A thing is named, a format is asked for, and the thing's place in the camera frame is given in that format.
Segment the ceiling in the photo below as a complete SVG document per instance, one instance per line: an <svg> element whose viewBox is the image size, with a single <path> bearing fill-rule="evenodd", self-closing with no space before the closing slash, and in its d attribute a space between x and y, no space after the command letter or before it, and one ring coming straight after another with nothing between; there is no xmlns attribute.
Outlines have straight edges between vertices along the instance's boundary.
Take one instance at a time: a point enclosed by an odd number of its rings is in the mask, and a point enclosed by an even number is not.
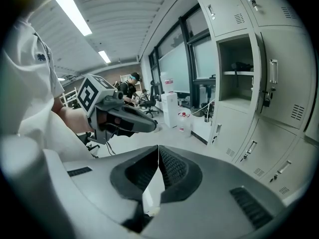
<svg viewBox="0 0 319 239"><path fill-rule="evenodd" d="M55 0L36 11L30 23L51 48L58 77L75 77L137 60L145 36L165 0L74 0L92 34L83 36Z"/></svg>

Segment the black and white square marker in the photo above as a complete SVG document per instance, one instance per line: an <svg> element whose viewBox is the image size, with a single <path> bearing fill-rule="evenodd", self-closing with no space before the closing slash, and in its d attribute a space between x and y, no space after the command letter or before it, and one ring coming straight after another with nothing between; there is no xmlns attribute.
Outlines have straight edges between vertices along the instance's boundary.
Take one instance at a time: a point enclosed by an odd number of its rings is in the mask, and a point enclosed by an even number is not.
<svg viewBox="0 0 319 239"><path fill-rule="evenodd" d="M106 88L106 89L114 89L114 87L113 87L110 83L108 83L106 80L104 80L102 77L96 76L96 75L92 75L92 76L93 76L93 78L94 78L95 80L97 80L101 85L103 85L104 88Z"/></svg>
<svg viewBox="0 0 319 239"><path fill-rule="evenodd" d="M78 100L87 112L91 108L92 103L96 98L98 92L99 91L94 87L94 85L89 81L89 79L86 79L78 95Z"/></svg>

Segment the brown wall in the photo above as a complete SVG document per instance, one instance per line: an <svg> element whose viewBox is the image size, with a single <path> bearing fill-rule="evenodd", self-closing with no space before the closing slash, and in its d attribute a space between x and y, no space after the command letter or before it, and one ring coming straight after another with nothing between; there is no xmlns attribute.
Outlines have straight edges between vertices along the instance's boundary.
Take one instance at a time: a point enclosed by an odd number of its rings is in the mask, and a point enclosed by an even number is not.
<svg viewBox="0 0 319 239"><path fill-rule="evenodd" d="M131 65L131 66L123 66L123 67L118 67L115 69L110 69L103 71L101 73L98 73L96 75L102 76L105 80L107 80L110 84L114 84L116 81L120 81L121 77L120 75L126 75L126 74L131 74L133 72L137 72L140 76L142 76L142 70L140 64L138 65ZM67 86L64 87L65 93L68 93L74 88L77 90L81 86L83 82L83 79L80 79L78 81L75 81Z"/></svg>

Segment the person wearing black shirt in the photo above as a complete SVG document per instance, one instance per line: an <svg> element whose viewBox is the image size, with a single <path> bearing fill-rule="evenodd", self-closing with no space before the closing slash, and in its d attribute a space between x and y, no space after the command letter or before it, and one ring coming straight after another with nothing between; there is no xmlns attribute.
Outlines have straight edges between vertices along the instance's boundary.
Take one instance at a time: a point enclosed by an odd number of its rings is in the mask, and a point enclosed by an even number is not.
<svg viewBox="0 0 319 239"><path fill-rule="evenodd" d="M140 81L140 75L138 73L132 73L130 78L119 86L118 89L123 92L125 104L134 106L135 100L132 96L136 92L135 84L138 81Z"/></svg>

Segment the large plastic water jug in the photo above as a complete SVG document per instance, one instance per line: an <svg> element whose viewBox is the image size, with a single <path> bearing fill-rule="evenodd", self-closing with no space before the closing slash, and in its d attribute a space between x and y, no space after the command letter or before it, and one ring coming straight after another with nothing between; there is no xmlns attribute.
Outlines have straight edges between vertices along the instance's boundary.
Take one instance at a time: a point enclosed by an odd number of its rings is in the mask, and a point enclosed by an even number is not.
<svg viewBox="0 0 319 239"><path fill-rule="evenodd" d="M191 135L189 116L190 115L187 115L186 113L179 113L178 114L179 132L181 132L185 138L190 137L190 135Z"/></svg>
<svg viewBox="0 0 319 239"><path fill-rule="evenodd" d="M161 84L163 85L163 91L165 93L174 91L174 80L169 76L167 72L160 73Z"/></svg>

